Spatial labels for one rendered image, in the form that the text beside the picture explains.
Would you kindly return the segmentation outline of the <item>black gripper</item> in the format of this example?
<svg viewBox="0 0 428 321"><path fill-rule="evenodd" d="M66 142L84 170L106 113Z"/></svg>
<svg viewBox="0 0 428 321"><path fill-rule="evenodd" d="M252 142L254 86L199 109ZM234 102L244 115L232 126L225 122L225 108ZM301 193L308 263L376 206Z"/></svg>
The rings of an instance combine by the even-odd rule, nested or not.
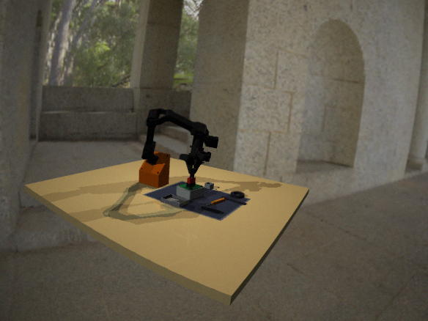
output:
<svg viewBox="0 0 428 321"><path fill-rule="evenodd" d="M196 149L199 148L200 150L204 150L204 148L202 148L203 146L192 144L192 146L190 145L190 147L191 147L191 153L188 153L188 155L180 154L179 156L179 159L185 161L189 174L191 173L193 167L196 168L196 171L195 171L196 173L200 165L204 163L200 158L194 157L194 153Z"/></svg>

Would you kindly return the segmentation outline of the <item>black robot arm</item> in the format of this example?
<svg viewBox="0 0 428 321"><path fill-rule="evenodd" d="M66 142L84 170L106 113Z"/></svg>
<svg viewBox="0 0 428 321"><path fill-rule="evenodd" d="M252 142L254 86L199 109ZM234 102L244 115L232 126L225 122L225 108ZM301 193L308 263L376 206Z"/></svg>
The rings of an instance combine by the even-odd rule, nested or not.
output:
<svg viewBox="0 0 428 321"><path fill-rule="evenodd" d="M159 118L160 114L164 114L165 116ZM206 144L206 147L217 148L218 137L209 136L209 130L207 129L206 124L192 122L179 114L175 114L171 109L152 109L147 117L147 140L141 156L142 159L147 159L146 162L148 164L153 166L159 159L159 157L154 153L156 145L156 142L153 141L155 126L168 121L180 126L181 128L189 130L191 135L193 135L192 144L203 146L204 143ZM201 161L207 161L211 157L211 152L205 152L204 150L197 148L194 153L194 157L200 158Z"/></svg>

